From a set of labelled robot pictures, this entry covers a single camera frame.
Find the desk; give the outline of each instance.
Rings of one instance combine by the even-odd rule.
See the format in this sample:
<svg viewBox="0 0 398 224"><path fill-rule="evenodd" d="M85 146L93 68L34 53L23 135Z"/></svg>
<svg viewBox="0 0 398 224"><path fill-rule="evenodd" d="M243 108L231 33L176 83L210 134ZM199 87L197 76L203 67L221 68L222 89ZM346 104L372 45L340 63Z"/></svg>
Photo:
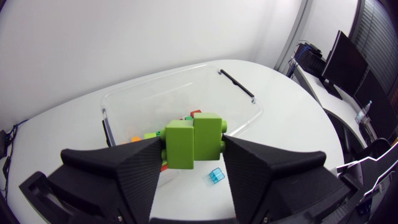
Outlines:
<svg viewBox="0 0 398 224"><path fill-rule="evenodd" d="M361 110L354 98L350 97L337 86L336 89L343 100L332 96L326 91L317 77L304 71L300 65L297 66L294 75L297 77L300 85L318 101L322 108L342 121L359 140L362 147L365 148L367 144L359 132L358 124L354 120L355 116Z"/></svg>
<svg viewBox="0 0 398 224"><path fill-rule="evenodd" d="M251 91L264 107L264 113L239 138L291 151L323 151L327 154L327 169L343 164L340 142L330 120L321 106L298 84L256 63L219 60L198 65L204 64L226 70ZM198 65L139 79L145 80ZM50 175L62 164L62 149L106 147L100 99L107 92L130 83L123 82L81 96L30 119L20 127L9 173L8 202L21 223L44 221L18 186L37 170ZM234 217L228 176L217 184L209 184L207 175L217 167L226 170L222 158L219 161L195 162L194 170L184 170L176 179L159 187L151 217L180 220Z"/></svg>

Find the small blue block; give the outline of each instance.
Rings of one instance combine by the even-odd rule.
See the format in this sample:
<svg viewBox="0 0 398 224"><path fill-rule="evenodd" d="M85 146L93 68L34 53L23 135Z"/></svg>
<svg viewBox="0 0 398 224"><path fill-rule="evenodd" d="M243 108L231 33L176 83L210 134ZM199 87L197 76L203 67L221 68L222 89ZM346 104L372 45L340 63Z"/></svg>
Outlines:
<svg viewBox="0 0 398 224"><path fill-rule="evenodd" d="M209 176L210 176L211 180L213 181L213 183L217 183L217 182L219 182L220 180L222 180L222 179L225 178L225 176L224 176L224 174L222 173L222 171L221 171L220 168L217 168L217 169L211 171L210 174L209 174Z"/></svg>

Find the window blinds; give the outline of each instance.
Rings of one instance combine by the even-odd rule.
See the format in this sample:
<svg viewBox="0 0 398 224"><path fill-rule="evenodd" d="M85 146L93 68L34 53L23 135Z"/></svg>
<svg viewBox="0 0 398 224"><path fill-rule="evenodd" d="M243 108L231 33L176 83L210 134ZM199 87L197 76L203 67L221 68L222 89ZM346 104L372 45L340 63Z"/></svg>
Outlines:
<svg viewBox="0 0 398 224"><path fill-rule="evenodd" d="M368 62L373 74L388 95L398 76L398 38L392 22L377 0L365 1L352 42Z"/></svg>

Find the green block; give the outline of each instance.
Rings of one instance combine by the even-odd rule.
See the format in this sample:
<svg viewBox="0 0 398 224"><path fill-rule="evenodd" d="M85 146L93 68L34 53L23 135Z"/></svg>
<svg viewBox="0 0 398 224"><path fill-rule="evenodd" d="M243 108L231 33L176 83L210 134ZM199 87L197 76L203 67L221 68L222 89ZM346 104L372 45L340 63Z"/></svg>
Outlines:
<svg viewBox="0 0 398 224"><path fill-rule="evenodd" d="M226 122L214 113L195 113L193 118L194 160L219 160L224 148L221 133L226 132Z"/></svg>
<svg viewBox="0 0 398 224"><path fill-rule="evenodd" d="M154 138L156 137L156 133L147 133L144 134L144 139Z"/></svg>
<svg viewBox="0 0 398 224"><path fill-rule="evenodd" d="M166 125L164 133L167 167L193 169L193 121L171 121Z"/></svg>

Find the computer monitor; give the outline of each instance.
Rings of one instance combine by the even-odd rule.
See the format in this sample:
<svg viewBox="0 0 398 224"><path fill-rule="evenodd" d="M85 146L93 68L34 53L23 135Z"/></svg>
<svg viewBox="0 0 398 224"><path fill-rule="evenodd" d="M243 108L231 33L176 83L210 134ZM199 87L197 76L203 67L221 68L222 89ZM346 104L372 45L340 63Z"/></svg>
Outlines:
<svg viewBox="0 0 398 224"><path fill-rule="evenodd" d="M339 99L342 98L333 84L350 96L354 96L367 67L368 63L361 53L349 38L339 30L320 80L328 93Z"/></svg>
<svg viewBox="0 0 398 224"><path fill-rule="evenodd" d="M387 95L372 71L369 70L354 98L361 107L372 101L368 111L372 127L379 138L388 140L397 127L398 120Z"/></svg>

